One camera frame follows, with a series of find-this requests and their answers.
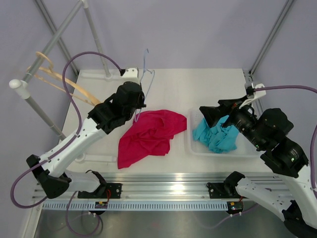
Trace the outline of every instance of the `white pipe clamp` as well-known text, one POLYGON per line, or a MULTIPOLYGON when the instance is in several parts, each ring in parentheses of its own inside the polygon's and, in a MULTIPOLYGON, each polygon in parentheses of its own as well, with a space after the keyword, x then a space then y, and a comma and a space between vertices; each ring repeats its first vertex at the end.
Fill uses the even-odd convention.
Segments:
POLYGON ((24 100, 31 96, 30 92, 27 90, 28 83, 25 81, 13 79, 9 82, 9 86, 24 100))

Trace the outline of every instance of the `teal towel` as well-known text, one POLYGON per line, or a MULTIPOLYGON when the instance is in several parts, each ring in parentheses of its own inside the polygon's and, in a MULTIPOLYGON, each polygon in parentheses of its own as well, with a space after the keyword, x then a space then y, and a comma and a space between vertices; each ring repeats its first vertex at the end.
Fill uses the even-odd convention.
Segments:
POLYGON ((209 128, 205 118, 200 122, 198 127, 193 130, 193 139, 200 141, 208 147, 210 151, 215 153, 229 152, 237 149, 235 144, 239 134, 238 129, 231 125, 227 128, 221 125, 229 116, 222 117, 216 126, 209 128))

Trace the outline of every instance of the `lavender wall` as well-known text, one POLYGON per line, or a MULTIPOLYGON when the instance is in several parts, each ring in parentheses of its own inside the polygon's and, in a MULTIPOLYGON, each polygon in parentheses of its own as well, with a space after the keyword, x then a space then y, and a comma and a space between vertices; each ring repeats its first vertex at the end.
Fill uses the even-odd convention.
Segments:
MULTIPOLYGON (((296 1, 256 72, 257 80, 265 86, 301 84, 317 88, 316 11, 316 0, 296 1)), ((309 157, 310 140, 317 123, 317 95, 299 89, 268 91, 266 94, 264 107, 278 107, 287 114, 294 123, 290 138, 299 143, 309 157)))
MULTIPOLYGON (((35 59, 35 51, 43 49, 51 34, 32 1, 20 0, 2 1, 0 32, 0 237, 17 238, 21 237, 29 211, 11 203, 11 185, 27 169, 28 156, 41 155, 55 146, 58 139, 8 85, 11 79, 23 77, 35 59)), ((57 47, 49 57, 56 70, 62 71, 65 61, 57 47)), ((37 79, 32 79, 29 89, 47 114, 62 126, 68 108, 66 95, 37 79)), ((35 183, 28 175, 17 187, 20 203, 30 204, 35 183)))
MULTIPOLYGON (((77 0, 45 0, 61 23, 77 0)), ((105 53, 125 67, 245 68, 259 53, 285 0, 89 0, 105 53)), ((96 50, 84 13, 64 40, 72 55, 96 50)), ((79 59, 81 68, 101 68, 98 57, 79 59)))

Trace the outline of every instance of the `metal floor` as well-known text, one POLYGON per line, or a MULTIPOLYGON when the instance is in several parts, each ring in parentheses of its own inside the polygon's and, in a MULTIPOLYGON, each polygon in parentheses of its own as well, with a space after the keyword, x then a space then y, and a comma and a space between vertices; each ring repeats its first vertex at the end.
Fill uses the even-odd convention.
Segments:
MULTIPOLYGON (((246 202, 246 207, 253 203, 246 202)), ((82 212, 70 212, 71 221, 82 212)), ((210 229, 228 216, 224 211, 107 211, 101 215, 100 238, 294 238, 283 223, 268 210, 233 217, 216 229, 210 229)), ((71 222, 79 233, 96 226, 92 215, 71 222)), ((65 226, 65 211, 42 210, 35 238, 76 238, 65 226)))

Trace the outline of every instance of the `metal pole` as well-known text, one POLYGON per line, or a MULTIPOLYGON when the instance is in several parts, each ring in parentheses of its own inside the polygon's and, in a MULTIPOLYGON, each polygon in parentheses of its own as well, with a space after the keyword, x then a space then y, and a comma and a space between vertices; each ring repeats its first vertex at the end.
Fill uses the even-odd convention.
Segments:
POLYGON ((66 136, 61 132, 61 130, 54 124, 54 122, 43 112, 41 107, 35 102, 32 97, 25 99, 25 101, 33 108, 33 110, 42 118, 42 120, 55 132, 58 137, 63 140, 66 136))
POLYGON ((281 13, 278 16, 278 19, 276 20, 273 28, 271 29, 267 39, 265 40, 264 45, 261 48, 260 53, 257 56, 257 59, 255 60, 255 62, 252 65, 252 68, 250 69, 250 75, 252 76, 255 71, 257 70, 258 66, 260 65, 260 63, 262 62, 264 56, 266 55, 268 49, 270 48, 271 44, 273 43, 278 31, 280 30, 283 22, 286 19, 286 16, 288 15, 288 13, 290 12, 292 6, 294 5, 296 0, 287 0, 287 2, 285 3, 281 13))
MULTIPOLYGON (((79 11, 81 6, 83 5, 83 2, 79 0, 75 7, 71 10, 69 15, 66 17, 66 19, 63 21, 63 23, 60 25, 59 29, 55 32, 51 40, 47 43, 47 45, 42 50, 42 53, 44 55, 48 55, 48 53, 52 50, 52 48, 55 46, 57 41, 59 40, 60 36, 64 32, 64 30, 67 28, 71 20, 74 18, 76 13, 79 11)), ((29 82, 33 75, 36 73, 36 71, 39 69, 41 64, 43 63, 44 59, 42 57, 37 57, 36 60, 33 62, 32 66, 30 67, 29 71, 24 75, 23 79, 26 82, 29 82)))
MULTIPOLYGON (((84 11, 85 11, 85 14, 86 14, 86 17, 87 17, 91 32, 93 33, 93 37, 94 37, 94 40, 95 40, 95 43, 96 43, 96 46, 97 46, 97 50, 98 50, 99 53, 103 54, 104 51, 103 51, 103 48, 102 48, 102 46, 100 44, 100 41, 99 41, 99 38, 98 38, 98 34, 97 34, 97 31, 96 31, 96 28, 95 28, 95 25, 94 25, 94 22, 93 22, 93 19, 91 17, 91 14, 90 14, 90 11, 89 11, 89 8, 88 8, 87 1, 85 2, 85 5, 84 5, 84 11)), ((100 59, 101 59, 101 62, 103 64, 103 66, 104 66, 104 69, 105 69, 105 72, 106 72, 106 77, 110 78, 111 77, 111 73, 109 72, 109 68, 108 68, 108 65, 107 65, 107 62, 106 62, 105 58, 100 57, 100 59)))
MULTIPOLYGON (((48 25, 52 35, 54 35, 57 31, 57 28, 53 22, 53 19, 49 13, 49 11, 47 10, 46 5, 44 4, 44 2, 42 0, 34 0, 35 5, 38 7, 39 12, 42 14, 46 24, 48 25)), ((57 45, 60 49, 60 51, 62 52, 62 54, 64 55, 64 58, 66 59, 66 61, 69 61, 71 59, 70 53, 63 41, 63 39, 60 37, 60 39, 57 42, 57 45)), ((76 76, 76 78, 78 77, 78 73, 79 73, 79 69, 77 67, 77 65, 72 62, 70 63, 70 66, 76 76)))

